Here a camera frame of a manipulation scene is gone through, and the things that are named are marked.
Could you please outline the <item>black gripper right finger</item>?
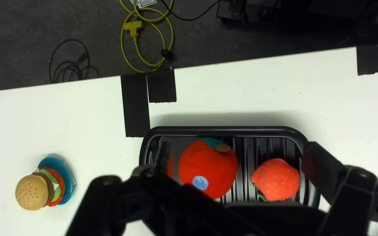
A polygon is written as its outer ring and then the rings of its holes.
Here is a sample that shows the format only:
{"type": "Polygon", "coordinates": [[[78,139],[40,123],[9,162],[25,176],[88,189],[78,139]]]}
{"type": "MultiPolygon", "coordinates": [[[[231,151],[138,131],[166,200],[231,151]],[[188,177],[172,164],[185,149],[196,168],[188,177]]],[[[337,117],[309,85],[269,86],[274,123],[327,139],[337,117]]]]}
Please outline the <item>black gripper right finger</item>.
{"type": "Polygon", "coordinates": [[[305,144],[302,172],[330,203],[319,236],[368,236],[370,223],[378,223],[374,173],[344,165],[316,141],[305,144]]]}

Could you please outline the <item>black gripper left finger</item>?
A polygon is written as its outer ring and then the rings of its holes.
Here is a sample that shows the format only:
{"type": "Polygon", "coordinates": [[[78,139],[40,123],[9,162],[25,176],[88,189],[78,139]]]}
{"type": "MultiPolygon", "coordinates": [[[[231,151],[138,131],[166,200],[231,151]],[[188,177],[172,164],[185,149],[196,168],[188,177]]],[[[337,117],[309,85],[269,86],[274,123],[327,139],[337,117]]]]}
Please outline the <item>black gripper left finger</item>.
{"type": "Polygon", "coordinates": [[[127,225],[143,221],[155,236],[206,236],[208,227],[184,206],[189,189],[154,169],[122,181],[95,178],[66,236],[125,236],[127,225]]]}

